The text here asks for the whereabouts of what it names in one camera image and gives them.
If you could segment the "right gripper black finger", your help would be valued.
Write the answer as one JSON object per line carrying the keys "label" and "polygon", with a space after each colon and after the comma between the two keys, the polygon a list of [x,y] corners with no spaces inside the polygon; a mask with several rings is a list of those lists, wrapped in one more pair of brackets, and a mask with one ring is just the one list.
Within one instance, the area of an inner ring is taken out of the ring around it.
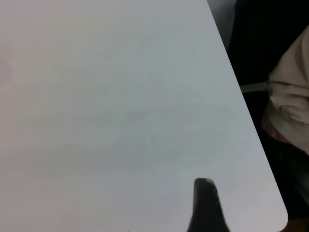
{"label": "right gripper black finger", "polygon": [[197,178],[194,182],[193,213],[189,232],[229,232],[214,182]]}

